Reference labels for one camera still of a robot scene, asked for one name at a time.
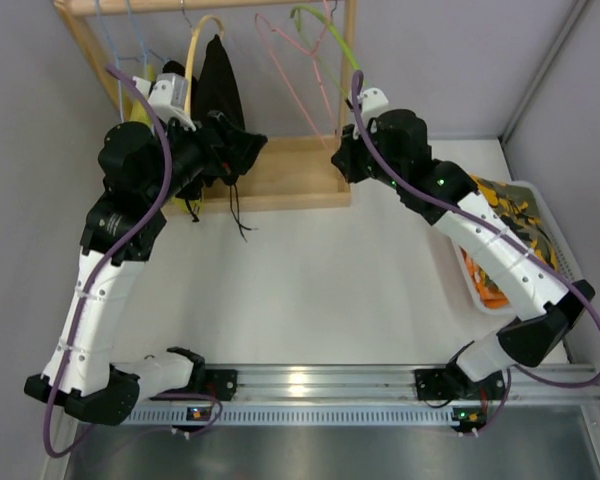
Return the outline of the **pink wire hanger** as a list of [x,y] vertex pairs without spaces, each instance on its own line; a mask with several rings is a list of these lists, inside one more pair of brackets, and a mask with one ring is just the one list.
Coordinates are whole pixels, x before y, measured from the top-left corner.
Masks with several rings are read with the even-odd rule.
[[[261,43],[265,63],[279,81],[283,93],[296,114],[302,120],[309,134],[318,142],[323,151],[330,149],[329,137],[337,128],[337,115],[331,94],[338,88],[322,72],[322,84],[319,84],[318,66],[314,63],[306,44],[298,36],[290,11],[294,5],[308,4],[327,12],[333,8],[330,1],[320,1],[316,5],[295,1],[289,6],[287,13],[281,12],[271,16],[264,8],[259,7],[254,14],[254,27],[257,39]],[[303,14],[305,33],[311,43],[319,38],[323,25],[314,17]],[[328,41],[327,34],[320,45]]]

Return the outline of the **camouflage trousers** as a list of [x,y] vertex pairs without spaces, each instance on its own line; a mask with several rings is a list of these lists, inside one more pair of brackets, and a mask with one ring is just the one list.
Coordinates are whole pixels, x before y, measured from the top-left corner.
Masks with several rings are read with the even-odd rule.
[[538,258],[558,270],[556,250],[531,189],[477,176],[473,180],[501,220]]

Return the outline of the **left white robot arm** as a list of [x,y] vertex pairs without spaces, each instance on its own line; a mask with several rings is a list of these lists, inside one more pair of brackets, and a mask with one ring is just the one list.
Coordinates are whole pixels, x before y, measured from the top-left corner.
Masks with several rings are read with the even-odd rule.
[[28,396],[82,422],[116,426],[142,400],[202,391],[205,360],[182,347],[113,364],[116,327],[166,224],[162,207],[188,187],[236,181],[267,141],[219,111],[191,127],[129,121],[107,132],[98,155],[104,192],[86,217],[70,311],[51,360],[26,380]]

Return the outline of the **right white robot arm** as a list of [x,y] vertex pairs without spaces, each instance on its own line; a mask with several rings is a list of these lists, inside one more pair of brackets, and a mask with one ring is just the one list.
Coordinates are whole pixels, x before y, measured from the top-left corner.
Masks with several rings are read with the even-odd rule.
[[452,358],[447,377],[467,386],[512,366],[538,366],[590,309],[591,285],[553,271],[511,231],[469,174],[433,158],[426,124],[412,111],[366,119],[355,108],[353,115],[332,157],[346,181],[374,179],[394,190],[407,209],[468,253],[513,308],[510,323]]

